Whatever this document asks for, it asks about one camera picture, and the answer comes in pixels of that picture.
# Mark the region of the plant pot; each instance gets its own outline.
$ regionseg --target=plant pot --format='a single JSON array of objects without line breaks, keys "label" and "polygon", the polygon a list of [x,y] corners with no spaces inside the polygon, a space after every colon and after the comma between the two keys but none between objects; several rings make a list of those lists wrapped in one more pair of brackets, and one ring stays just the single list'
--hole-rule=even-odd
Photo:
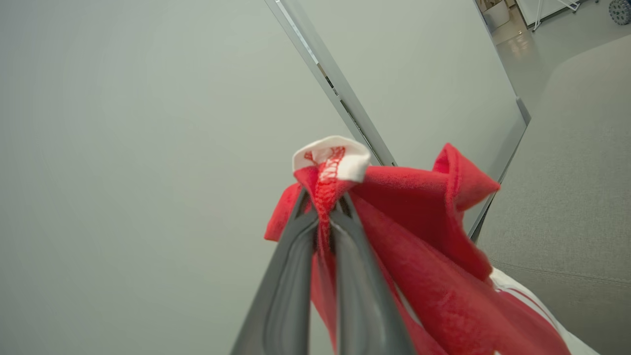
[{"label": "plant pot", "polygon": [[497,28],[510,20],[509,8],[503,0],[484,11],[483,15],[489,28]]}]

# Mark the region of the gray upholstery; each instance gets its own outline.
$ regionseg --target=gray upholstery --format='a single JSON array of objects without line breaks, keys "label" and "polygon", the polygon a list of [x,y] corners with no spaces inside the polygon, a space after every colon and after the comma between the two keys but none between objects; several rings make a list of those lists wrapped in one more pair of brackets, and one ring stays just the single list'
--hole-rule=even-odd
[{"label": "gray upholstery", "polygon": [[478,246],[565,327],[631,354],[631,36],[551,75]]}]

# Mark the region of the beige floor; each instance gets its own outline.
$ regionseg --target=beige floor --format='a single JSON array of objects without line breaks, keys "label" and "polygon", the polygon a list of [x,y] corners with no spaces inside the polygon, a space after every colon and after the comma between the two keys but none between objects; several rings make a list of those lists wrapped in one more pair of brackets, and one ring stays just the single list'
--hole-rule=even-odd
[{"label": "beige floor", "polygon": [[498,45],[506,40],[509,40],[517,35],[526,32],[526,24],[519,14],[519,9],[514,6],[509,10],[510,20],[499,26],[491,35],[493,36],[493,44]]},{"label": "beige floor", "polygon": [[576,14],[564,11],[541,23],[537,32],[522,31],[497,45],[510,82],[533,117],[537,115],[541,93],[550,74],[559,64],[631,34],[631,25],[620,26],[611,20],[608,6],[609,0],[599,4],[585,1]]}]

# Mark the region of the red garment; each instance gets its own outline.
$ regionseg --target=red garment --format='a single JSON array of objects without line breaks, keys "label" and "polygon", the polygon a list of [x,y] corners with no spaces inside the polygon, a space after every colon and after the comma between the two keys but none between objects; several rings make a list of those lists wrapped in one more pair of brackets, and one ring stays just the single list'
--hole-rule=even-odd
[{"label": "red garment", "polygon": [[[493,288],[491,265],[463,230],[464,211],[497,191],[498,183],[450,144],[432,171],[370,166],[362,183],[342,180],[337,166],[345,152],[337,148],[329,147],[325,162],[313,160],[294,172],[298,183],[283,193],[265,234],[280,238],[302,186],[307,188],[323,226],[313,257],[311,299],[334,348],[335,257],[323,247],[329,245],[324,226],[348,191],[419,355],[570,354],[540,314]],[[422,326],[405,310],[394,284]]]}]

